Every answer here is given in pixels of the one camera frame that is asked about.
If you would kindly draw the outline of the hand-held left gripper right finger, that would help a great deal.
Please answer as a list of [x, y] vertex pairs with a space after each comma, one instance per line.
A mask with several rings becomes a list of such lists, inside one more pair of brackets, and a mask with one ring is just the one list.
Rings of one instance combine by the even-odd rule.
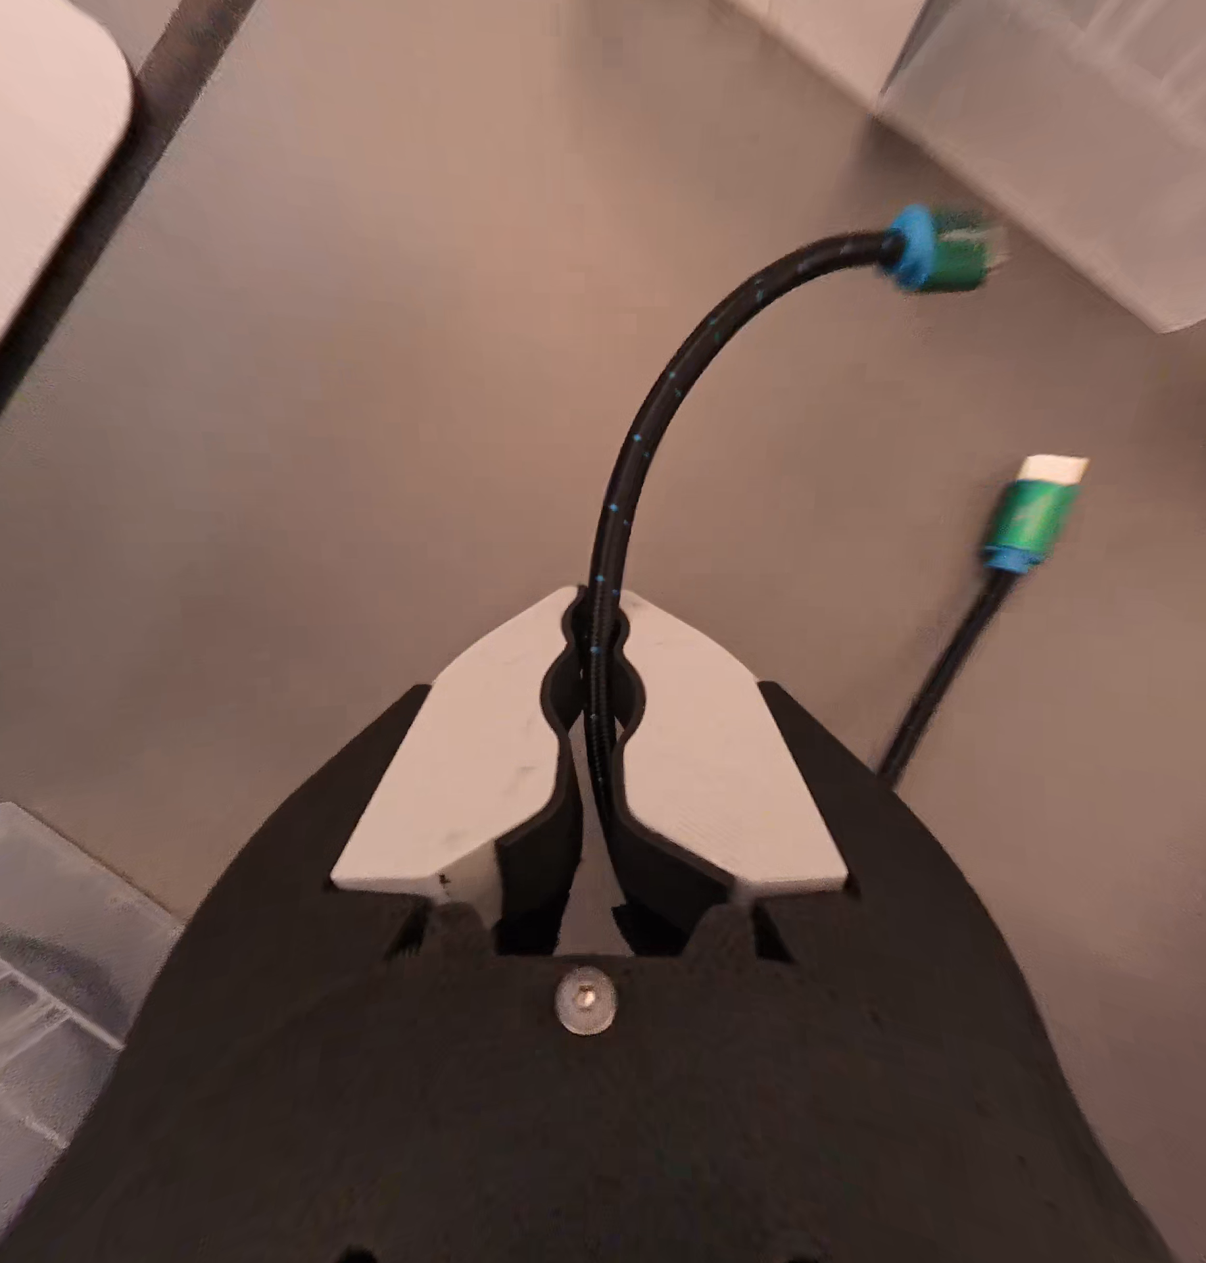
[[848, 892], [848, 866], [759, 678], [703, 631], [621, 596], [611, 652], [613, 918], [678, 956], [716, 907]]

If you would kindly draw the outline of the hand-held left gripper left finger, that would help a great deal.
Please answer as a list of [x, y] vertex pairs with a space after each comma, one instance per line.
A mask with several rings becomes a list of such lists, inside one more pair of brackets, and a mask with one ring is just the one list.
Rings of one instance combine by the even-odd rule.
[[438, 674], [332, 887], [464, 905], [501, 956], [554, 956], [583, 853], [580, 605], [555, 590]]

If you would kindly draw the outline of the braided HDMI cable green plugs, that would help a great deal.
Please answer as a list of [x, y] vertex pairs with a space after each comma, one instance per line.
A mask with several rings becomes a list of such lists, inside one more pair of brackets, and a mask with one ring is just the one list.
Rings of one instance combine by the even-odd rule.
[[611, 652], [634, 519], [677, 411], [725, 346], [753, 318], [803, 284], [835, 273], [878, 269], [902, 293], [969, 293], [986, 284], [993, 265], [993, 234], [980, 217], [910, 206], [885, 230], [820, 239], [744, 280], [691, 331], [647, 392], [613, 465], [598, 515], [580, 640], [587, 765], [609, 859], [615, 749]]

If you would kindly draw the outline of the clear plastic compartment bin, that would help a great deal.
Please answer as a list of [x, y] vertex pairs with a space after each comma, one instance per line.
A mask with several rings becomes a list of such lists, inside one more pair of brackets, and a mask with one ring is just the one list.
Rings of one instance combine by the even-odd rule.
[[106, 1086], [181, 924], [0, 805], [0, 1235]]

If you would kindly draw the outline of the frosted plastic container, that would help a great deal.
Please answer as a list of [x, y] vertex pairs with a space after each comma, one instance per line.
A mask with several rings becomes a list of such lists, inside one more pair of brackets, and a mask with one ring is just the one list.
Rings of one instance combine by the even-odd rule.
[[1206, 2], [738, 2], [1157, 333], [1206, 321]]

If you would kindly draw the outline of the white stand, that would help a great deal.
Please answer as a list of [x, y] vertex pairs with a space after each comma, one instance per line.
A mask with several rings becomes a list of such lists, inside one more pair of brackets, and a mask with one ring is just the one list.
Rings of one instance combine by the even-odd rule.
[[71, 2], [0, 2], [0, 344], [123, 142], [129, 64]]

